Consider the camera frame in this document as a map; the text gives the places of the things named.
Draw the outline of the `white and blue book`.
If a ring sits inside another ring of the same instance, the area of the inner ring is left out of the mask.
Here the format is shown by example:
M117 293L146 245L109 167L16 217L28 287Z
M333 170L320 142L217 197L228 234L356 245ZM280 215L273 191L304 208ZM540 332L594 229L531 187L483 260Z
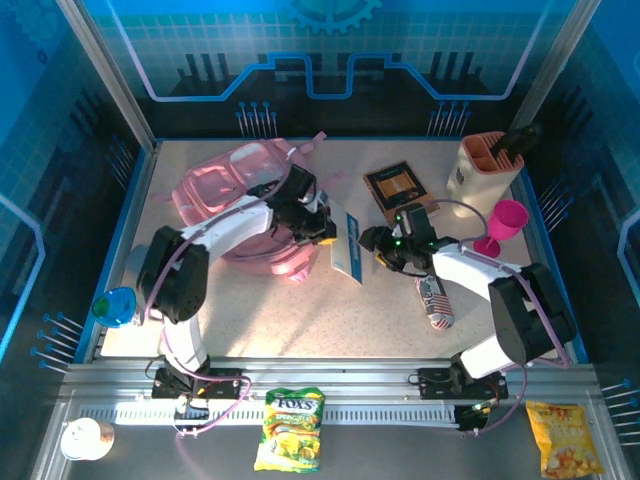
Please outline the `white and blue book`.
M361 247L358 243L360 229L358 220L339 206L334 200L329 201L331 220L336 226L336 239L331 244L331 267L362 283Z

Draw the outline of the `flag pattern can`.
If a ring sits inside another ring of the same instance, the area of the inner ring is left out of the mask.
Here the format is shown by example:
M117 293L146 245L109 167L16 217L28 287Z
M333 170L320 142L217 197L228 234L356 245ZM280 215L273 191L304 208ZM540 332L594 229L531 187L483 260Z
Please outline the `flag pattern can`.
M454 313L440 279L427 275L416 279L415 285L431 327L439 331L452 327Z

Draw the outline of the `brown cover book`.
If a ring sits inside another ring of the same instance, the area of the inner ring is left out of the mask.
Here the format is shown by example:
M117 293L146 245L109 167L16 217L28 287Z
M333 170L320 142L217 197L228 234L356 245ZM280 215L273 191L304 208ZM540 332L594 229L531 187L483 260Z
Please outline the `brown cover book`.
M397 209L413 203L427 205L434 199L407 161L366 173L363 180L389 224Z

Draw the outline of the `pink student backpack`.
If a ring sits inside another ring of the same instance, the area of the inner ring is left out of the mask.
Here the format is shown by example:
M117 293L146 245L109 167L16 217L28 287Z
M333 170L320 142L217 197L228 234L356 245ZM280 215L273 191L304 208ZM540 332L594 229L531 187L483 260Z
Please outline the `pink student backpack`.
M171 201L186 225L199 224L230 207L250 188L279 180L292 163L310 170L306 156L325 138L321 131L300 146L283 138L253 140L187 170L171 193L155 193L153 198ZM310 273L314 253L313 246L298 246L290 230L278 227L241 243L223 259L247 273L302 282Z

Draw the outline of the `green yellow candy bag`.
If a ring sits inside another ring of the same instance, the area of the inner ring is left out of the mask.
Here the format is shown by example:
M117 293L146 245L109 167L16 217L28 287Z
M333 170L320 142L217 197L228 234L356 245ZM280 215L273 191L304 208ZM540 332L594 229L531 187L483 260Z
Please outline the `green yellow candy bag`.
M325 395L316 387L268 391L254 470L318 472L324 404Z

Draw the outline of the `yellow snack bag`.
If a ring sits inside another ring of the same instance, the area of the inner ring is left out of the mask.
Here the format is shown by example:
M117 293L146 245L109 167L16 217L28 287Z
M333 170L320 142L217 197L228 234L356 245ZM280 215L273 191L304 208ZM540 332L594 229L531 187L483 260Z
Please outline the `yellow snack bag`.
M586 408L526 402L543 478L564 480L604 474L593 442Z

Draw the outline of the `cream holder with orange rim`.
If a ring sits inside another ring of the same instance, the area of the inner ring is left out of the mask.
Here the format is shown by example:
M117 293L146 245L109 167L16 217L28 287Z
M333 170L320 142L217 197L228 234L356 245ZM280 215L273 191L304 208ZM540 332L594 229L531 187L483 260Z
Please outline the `cream holder with orange rim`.
M490 148L504 135L494 131L462 138L446 184L450 199L468 204L483 215L493 210L525 165L521 154L511 161L505 149L497 157L491 153Z

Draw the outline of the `magenta plastic goblet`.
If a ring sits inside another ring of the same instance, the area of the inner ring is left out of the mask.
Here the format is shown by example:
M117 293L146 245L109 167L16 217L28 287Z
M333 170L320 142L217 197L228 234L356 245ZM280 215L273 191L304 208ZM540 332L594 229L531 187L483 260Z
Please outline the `magenta plastic goblet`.
M513 238L529 222L529 213L520 202L512 199L499 201L488 219L488 234L473 243L475 252L491 258L501 253L501 243Z

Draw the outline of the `slotted metal strip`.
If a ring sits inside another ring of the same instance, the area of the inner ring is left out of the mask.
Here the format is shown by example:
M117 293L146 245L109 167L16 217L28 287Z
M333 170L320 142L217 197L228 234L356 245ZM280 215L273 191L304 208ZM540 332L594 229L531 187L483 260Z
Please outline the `slotted metal strip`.
M204 426L217 419L223 426L260 425L264 418L264 407L244 405L236 408L227 417L220 410L211 411L208 422L177 424L175 408L151 404L119 403L116 405L85 405L79 409L80 417L106 421L114 425L142 426ZM324 407L323 425L345 426L424 426L430 428L457 429L454 407L447 405L327 405Z

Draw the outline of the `black controller box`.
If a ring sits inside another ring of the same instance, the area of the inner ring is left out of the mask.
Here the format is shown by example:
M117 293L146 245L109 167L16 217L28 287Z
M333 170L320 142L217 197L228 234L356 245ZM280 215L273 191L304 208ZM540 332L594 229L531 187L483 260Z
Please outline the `black controller box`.
M204 400L186 400L179 402L174 410L174 421L177 424L203 424L209 421L211 412Z
M489 423L489 417L493 410L494 406L489 403L456 406L454 418L458 425L457 430L473 432L475 429L484 429Z

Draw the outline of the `white paper cup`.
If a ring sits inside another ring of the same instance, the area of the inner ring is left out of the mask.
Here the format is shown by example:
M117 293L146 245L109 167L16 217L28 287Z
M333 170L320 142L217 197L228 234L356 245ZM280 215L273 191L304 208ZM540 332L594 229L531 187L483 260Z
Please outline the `white paper cup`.
M84 417L67 424L60 450L68 460L95 461L110 452L114 441L115 431L110 423Z

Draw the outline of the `aluminium mounting rail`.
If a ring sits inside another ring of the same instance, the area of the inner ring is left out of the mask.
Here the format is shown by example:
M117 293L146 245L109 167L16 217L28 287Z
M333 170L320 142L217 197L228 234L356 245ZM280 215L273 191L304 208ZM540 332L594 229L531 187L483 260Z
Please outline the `aluminium mounting rail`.
M59 398L76 400L132 400L150 396L152 380L144 373L147 361L107 358L68 368ZM392 358L215 358L215 368L243 371L252 381L251 393L262 398L266 391L285 387L315 386L334 404L417 403L418 388L408 377L420 368L446 368L446 359ZM527 370L524 397L549 403L582 404L600 400L602 394L594 368L589 364L559 369L535 365Z

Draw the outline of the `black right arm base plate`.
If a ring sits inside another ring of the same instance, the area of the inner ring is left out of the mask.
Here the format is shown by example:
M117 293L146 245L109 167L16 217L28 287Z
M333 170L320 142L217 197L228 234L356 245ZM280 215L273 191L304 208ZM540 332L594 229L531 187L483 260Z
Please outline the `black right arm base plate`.
M509 396L506 380L499 372L459 386L451 379L448 368L420 368L413 385L418 387L422 400L503 400Z

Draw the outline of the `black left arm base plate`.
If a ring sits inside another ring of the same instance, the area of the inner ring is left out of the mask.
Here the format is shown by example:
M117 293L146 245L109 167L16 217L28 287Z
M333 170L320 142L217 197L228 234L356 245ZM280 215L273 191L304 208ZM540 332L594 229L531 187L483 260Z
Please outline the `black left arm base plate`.
M168 368L159 368L153 380L151 397L153 399L178 399L187 396L195 399L237 400L241 392L241 381L236 376L240 369L212 368L208 375L221 377L221 381L195 379Z

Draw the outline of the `aluminium frame post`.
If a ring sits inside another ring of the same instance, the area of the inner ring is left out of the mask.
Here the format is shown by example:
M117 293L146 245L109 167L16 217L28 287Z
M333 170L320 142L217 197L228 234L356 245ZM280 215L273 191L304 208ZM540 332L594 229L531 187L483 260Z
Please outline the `aluminium frame post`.
M575 0L531 88L524 97L510 125L510 130L525 127L534 121L601 2L602 0Z
M55 0L55 2L141 148L146 153L153 153L157 144L156 138L83 2L81 0Z

